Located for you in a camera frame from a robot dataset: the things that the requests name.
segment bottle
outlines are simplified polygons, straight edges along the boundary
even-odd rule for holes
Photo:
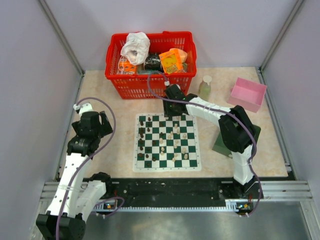
[[[209,75],[205,75],[199,85],[198,96],[205,101],[208,101],[209,95],[211,93],[211,81],[212,77]]]

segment green and white chessboard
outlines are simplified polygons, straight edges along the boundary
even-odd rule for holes
[[[163,144],[159,143],[160,138],[163,139]],[[185,154],[182,154],[183,148],[186,149],[187,159],[184,158]],[[166,119],[161,113],[136,115],[133,151],[134,172],[200,171],[201,167],[196,117],[182,115],[179,120],[177,116]]]

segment wooden table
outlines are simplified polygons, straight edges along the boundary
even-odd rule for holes
[[[209,102],[217,105],[232,107],[228,100],[231,89],[238,77],[259,82],[254,67],[215,67],[198,68],[197,75],[192,79],[189,93],[197,94],[198,87],[204,75],[212,76],[211,95]],[[199,144],[202,170],[190,172],[133,172],[133,150],[135,117],[138,113],[161,113],[162,101],[159,99],[123,100],[112,83],[106,79],[104,71],[90,70],[85,73],[79,99],[84,97],[97,97],[110,105],[116,116],[116,131],[109,145],[94,157],[85,176],[105,172],[112,178],[170,178],[170,177],[232,177],[234,171],[233,160],[223,156],[212,147],[219,134],[219,129],[212,123],[197,118],[199,131]],[[103,111],[103,105],[90,101],[95,111]],[[111,114],[106,110],[108,118],[113,124]],[[256,173],[262,177],[286,177],[287,171],[282,152],[277,140],[275,129],[269,114],[266,101],[257,113],[247,111],[253,124],[261,127],[257,143],[257,155],[252,166]],[[108,136],[101,140],[100,146],[105,143]]]

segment red plastic shopping basket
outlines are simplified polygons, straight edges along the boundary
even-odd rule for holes
[[[111,38],[110,46],[106,53],[105,76],[109,79],[119,95],[123,99],[147,99],[154,98],[149,92],[147,86],[148,75],[125,75],[117,74],[120,51],[126,43],[128,33],[114,34]],[[187,94],[192,78],[197,73],[196,68],[196,47],[192,39],[192,33],[189,31],[164,31],[163,33],[149,33],[150,53],[164,53],[171,48],[182,49],[187,52],[186,59],[187,72],[166,74],[170,84],[180,85],[184,94]],[[159,96],[164,96],[166,89],[162,75],[155,74],[150,78],[150,87]]]

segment floor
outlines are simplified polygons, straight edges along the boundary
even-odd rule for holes
[[[119,212],[87,220],[84,240],[311,240],[300,203],[263,202],[234,212]]]
[[[231,89],[238,77],[259,82],[254,67],[215,67],[198,68],[196,76],[192,79],[189,93],[197,94],[198,87],[204,75],[212,76],[211,95],[209,102],[231,107],[226,103]],[[232,177],[234,164],[231,158],[212,151],[219,129],[212,123],[197,118],[202,170],[193,172],[133,172],[133,150],[135,117],[138,113],[161,113],[162,101],[159,99],[123,100],[112,83],[106,79],[104,71],[87,71],[81,87],[79,99],[84,97],[97,97],[106,101],[116,116],[116,131],[110,144],[94,157],[85,176],[105,172],[112,178],[170,178],[170,177]],[[105,110],[95,101],[90,101],[95,111]],[[257,155],[252,166],[256,173],[262,177],[286,177],[287,171],[277,136],[272,124],[266,101],[257,113],[247,111],[252,123],[261,127],[257,143]]]

